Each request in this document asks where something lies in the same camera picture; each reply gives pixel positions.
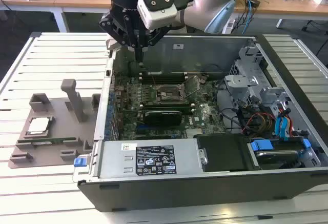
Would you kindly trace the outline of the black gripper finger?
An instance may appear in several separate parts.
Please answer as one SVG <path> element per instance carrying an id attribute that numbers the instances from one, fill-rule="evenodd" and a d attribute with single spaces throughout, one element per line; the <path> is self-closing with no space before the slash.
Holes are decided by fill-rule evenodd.
<path id="1" fill-rule="evenodd" d="M 121 46 L 134 51 L 135 61 L 141 62 L 141 47 L 134 30 L 133 18 L 129 14 L 123 13 L 122 17 L 115 18 L 114 14 L 108 13 L 100 20 L 99 26 Z"/>
<path id="2" fill-rule="evenodd" d="M 154 46 L 170 31 L 170 26 L 164 26 L 153 30 L 146 30 L 145 27 L 140 29 L 140 62 L 143 62 L 144 48 Z"/>

